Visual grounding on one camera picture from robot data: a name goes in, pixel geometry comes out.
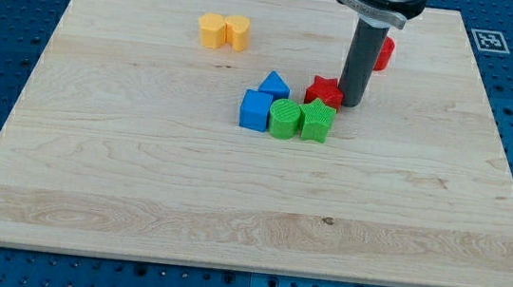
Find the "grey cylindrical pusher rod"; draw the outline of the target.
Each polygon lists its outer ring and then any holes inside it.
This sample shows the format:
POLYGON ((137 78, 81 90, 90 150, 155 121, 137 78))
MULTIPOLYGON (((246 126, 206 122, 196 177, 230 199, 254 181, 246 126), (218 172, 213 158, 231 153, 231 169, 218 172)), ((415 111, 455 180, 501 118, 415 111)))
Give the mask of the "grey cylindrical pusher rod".
POLYGON ((361 103, 388 32, 389 27, 358 20, 338 81, 339 90, 344 95, 344 107, 356 107, 361 103))

